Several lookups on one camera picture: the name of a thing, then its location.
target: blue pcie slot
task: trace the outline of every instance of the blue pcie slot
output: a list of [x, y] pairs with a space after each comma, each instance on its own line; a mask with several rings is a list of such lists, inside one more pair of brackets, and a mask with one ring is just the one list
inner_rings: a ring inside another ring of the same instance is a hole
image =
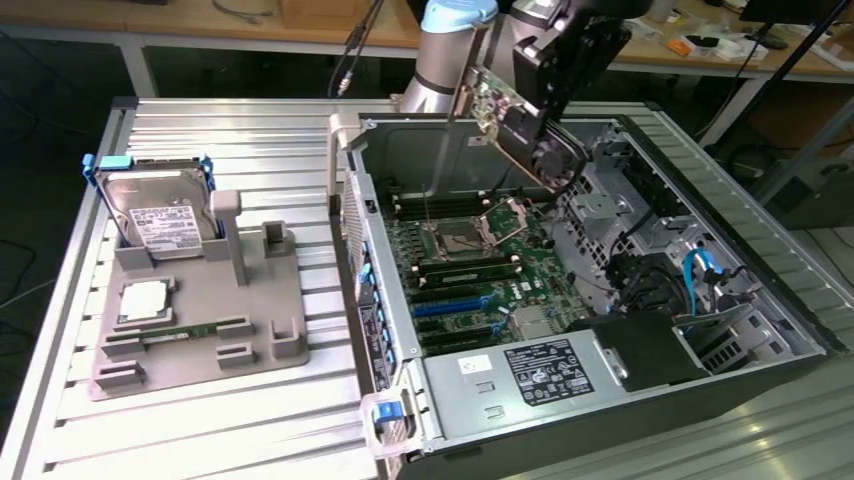
[[462, 302], [443, 303], [442, 305], [429, 305], [425, 307], [415, 307], [413, 310], [413, 316], [415, 318], [433, 317], [434, 315], [447, 315], [451, 313], [471, 312], [475, 310], [486, 310], [490, 304], [492, 295], [484, 295], [481, 298], [473, 300], [465, 300]]

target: green motherboard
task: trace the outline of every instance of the green motherboard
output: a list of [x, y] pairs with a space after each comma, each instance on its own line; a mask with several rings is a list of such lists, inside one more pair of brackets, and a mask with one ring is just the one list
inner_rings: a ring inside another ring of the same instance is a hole
[[[512, 196], [484, 203], [473, 216], [453, 216], [457, 207], [439, 201], [425, 203], [414, 215], [411, 207], [386, 212], [427, 355], [554, 335], [589, 315], [533, 206]], [[475, 309], [442, 313], [478, 302]]]

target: hard drive label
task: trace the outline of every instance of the hard drive label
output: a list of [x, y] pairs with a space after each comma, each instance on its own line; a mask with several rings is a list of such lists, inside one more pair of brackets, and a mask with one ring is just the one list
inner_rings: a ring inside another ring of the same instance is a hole
[[202, 236], [191, 205], [134, 208], [131, 218], [151, 252], [202, 247]]

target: hard drive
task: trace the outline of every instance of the hard drive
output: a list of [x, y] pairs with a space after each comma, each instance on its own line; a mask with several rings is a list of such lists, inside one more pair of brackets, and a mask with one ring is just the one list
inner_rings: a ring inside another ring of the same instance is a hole
[[98, 185], [125, 246], [146, 247], [158, 260], [202, 254], [218, 236], [211, 212], [211, 161], [207, 158], [103, 157], [85, 175]]

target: power supply label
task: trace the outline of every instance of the power supply label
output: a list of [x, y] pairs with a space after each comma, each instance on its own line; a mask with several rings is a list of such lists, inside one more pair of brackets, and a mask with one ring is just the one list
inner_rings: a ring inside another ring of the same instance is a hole
[[537, 407], [594, 391], [570, 341], [505, 350], [525, 403]]

